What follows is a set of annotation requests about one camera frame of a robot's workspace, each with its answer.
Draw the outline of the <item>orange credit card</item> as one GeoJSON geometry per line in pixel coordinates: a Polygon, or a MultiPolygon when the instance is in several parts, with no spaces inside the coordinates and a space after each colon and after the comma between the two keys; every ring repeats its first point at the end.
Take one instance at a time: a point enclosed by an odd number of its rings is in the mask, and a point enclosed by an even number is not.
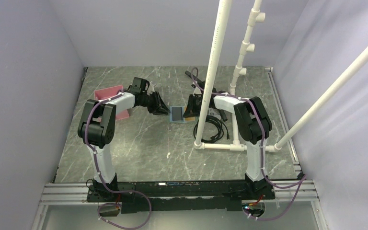
{"type": "Polygon", "coordinates": [[[184,120],[185,120],[185,122],[195,122],[196,121],[196,117],[187,117],[184,120]]]}

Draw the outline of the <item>green card holder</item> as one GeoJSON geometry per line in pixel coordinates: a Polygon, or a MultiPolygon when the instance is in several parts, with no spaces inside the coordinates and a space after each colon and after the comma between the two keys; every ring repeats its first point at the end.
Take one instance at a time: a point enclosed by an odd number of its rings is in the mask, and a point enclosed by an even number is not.
{"type": "Polygon", "coordinates": [[[186,106],[170,106],[169,122],[170,123],[192,123],[197,121],[197,117],[184,117],[186,106]]]}

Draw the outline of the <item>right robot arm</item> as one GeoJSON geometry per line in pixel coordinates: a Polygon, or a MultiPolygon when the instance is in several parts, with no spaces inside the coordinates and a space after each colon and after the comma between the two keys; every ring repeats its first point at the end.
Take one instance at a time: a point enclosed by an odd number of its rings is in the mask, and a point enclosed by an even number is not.
{"type": "Polygon", "coordinates": [[[258,198],[265,189],[272,188],[266,176],[265,145],[273,126],[262,100],[222,92],[213,93],[208,106],[231,113],[235,118],[232,122],[233,136],[238,135],[245,143],[234,140],[233,144],[215,144],[201,139],[199,143],[194,143],[195,148],[247,151],[245,193],[251,199],[258,198]]]}

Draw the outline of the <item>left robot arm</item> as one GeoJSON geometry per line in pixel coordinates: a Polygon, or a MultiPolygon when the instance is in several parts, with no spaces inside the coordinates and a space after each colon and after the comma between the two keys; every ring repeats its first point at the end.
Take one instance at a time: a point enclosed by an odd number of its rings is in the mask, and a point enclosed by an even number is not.
{"type": "Polygon", "coordinates": [[[84,105],[77,134],[87,146],[94,166],[94,189],[106,201],[117,198],[117,174],[109,144],[115,135],[116,116],[130,108],[145,107],[150,114],[168,115],[169,108],[150,81],[135,77],[129,87],[103,100],[88,100],[84,105]]]}

